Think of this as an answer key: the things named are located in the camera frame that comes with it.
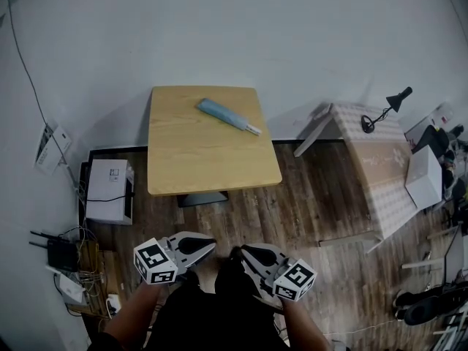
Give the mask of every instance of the lamp shade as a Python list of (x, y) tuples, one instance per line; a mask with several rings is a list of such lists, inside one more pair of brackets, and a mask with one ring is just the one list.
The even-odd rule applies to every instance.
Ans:
[(392, 97), (387, 97), (387, 102), (390, 104), (390, 107), (395, 110), (395, 112), (398, 112), (400, 107), (401, 107), (401, 102), (405, 100), (409, 95), (412, 93), (412, 88), (411, 87), (406, 87), (402, 92), (400, 92), (398, 95), (392, 96)]

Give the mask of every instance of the table top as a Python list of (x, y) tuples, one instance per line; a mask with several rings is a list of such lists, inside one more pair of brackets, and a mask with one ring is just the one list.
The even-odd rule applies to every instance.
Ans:
[[(247, 118), (260, 136), (196, 108), (212, 99)], [(253, 88), (154, 87), (148, 142), (148, 192), (176, 195), (274, 185), (282, 176)]]
[(361, 116), (374, 120), (381, 108), (333, 104), (331, 113), (363, 185), (374, 231), (387, 238), (418, 212), (405, 187), (410, 145), (397, 119), (390, 115), (376, 123), (371, 134), (362, 130)]

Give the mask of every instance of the table leg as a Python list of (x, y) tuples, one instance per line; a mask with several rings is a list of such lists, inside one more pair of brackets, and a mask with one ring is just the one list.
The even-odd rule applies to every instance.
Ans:
[(424, 261), (418, 261), (416, 263), (408, 263), (408, 264), (403, 264), (401, 266), (401, 269), (408, 269), (408, 268), (419, 268), (421, 266), (427, 266), (427, 265), (438, 265), (438, 264), (443, 264), (444, 263), (444, 258), (441, 257), (439, 259), (433, 259), (433, 260), (424, 260)]
[(426, 239), (434, 239), (434, 238), (440, 237), (442, 235), (450, 234), (451, 232), (456, 231), (457, 229), (458, 229), (458, 226), (455, 226), (455, 227), (451, 227), (450, 229), (447, 229), (447, 230), (439, 231), (437, 233), (432, 233), (432, 234), (429, 234), (426, 237)]
[(187, 194), (177, 195), (177, 204), (179, 208), (192, 207), (194, 205), (225, 202), (229, 200), (227, 191), (207, 192), (205, 194)]
[(339, 244), (356, 243), (356, 242), (378, 242), (379, 238), (375, 235), (375, 232), (368, 231), (361, 234), (351, 235), (349, 237), (327, 239), (326, 241), (319, 241), (320, 247), (336, 246)]
[(317, 127), (310, 133), (310, 135), (305, 139), (302, 144), (294, 151), (294, 156), (299, 157), (304, 151), (312, 145), (312, 143), (319, 137), (320, 133), (324, 130), (325, 126), (333, 119), (333, 116), (330, 112), (325, 114), (320, 120)]

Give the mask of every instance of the white box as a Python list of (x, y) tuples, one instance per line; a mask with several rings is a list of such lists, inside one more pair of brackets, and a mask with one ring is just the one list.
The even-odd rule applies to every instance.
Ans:
[(429, 146), (411, 156), (405, 186), (419, 210), (442, 200), (442, 168)]
[[(105, 224), (132, 224), (135, 173), (128, 160), (93, 160), (86, 218)], [(108, 202), (92, 200), (110, 200)]]

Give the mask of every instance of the white projector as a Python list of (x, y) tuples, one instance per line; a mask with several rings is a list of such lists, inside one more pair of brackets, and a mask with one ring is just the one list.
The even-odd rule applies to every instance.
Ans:
[(86, 218), (104, 224), (131, 225), (135, 172), (128, 160), (93, 160)]

